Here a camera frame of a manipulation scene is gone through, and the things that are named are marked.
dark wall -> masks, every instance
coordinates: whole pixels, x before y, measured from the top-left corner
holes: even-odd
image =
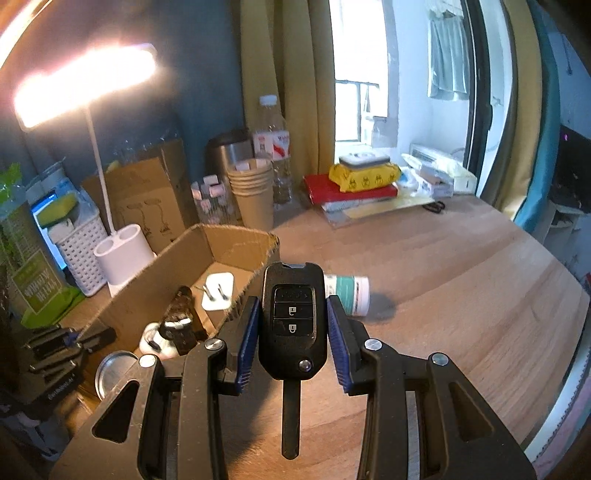
[[[124,148],[181,136],[193,180],[207,140],[243,127],[239,53],[226,0],[53,0],[0,70],[0,161],[19,161],[26,180],[66,158],[75,183],[94,173],[81,112],[21,132],[12,98],[26,75],[53,71],[89,46],[151,43],[158,73],[91,105],[103,164]]]

yellow wipes package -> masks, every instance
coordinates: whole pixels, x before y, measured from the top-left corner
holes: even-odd
[[[350,170],[336,164],[330,168],[329,178],[339,187],[341,193],[364,192],[394,183],[402,176],[402,171],[394,163],[386,163],[364,170]]]

black screen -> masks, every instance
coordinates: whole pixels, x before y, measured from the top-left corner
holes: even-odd
[[[591,208],[591,140],[564,125],[560,128],[555,183],[579,200],[583,210]]]

bottle cap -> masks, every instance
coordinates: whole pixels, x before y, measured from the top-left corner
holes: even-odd
[[[259,98],[261,106],[275,106],[277,105],[277,95],[263,95]]]

car key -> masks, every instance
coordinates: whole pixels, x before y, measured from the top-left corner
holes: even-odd
[[[324,272],[312,263],[273,263],[265,271],[259,360],[276,380],[283,380],[281,453],[300,453],[301,381],[326,363],[327,316]]]

